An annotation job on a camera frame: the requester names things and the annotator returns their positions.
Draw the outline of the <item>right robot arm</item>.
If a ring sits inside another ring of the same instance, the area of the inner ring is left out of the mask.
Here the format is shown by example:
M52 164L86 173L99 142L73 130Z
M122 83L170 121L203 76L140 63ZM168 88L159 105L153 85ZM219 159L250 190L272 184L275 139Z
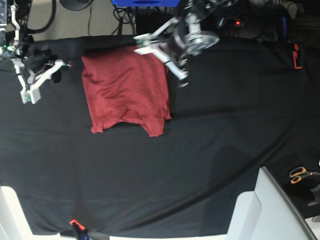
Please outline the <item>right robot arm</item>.
M51 16L40 29L28 28L33 2L31 0L2 0L0 2L0 72L17 75L9 69L9 63L17 60L22 63L22 73L27 84L34 84L53 68L58 57L46 47L36 47L34 34L42 33L53 23L57 2L51 2Z

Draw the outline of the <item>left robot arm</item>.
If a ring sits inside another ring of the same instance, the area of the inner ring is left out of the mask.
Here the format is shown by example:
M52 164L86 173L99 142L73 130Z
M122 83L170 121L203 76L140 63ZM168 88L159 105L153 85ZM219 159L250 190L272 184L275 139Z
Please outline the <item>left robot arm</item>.
M188 55L197 56L220 40L223 18L229 18L237 0L188 0L175 16L154 31L152 53L162 63L183 68Z

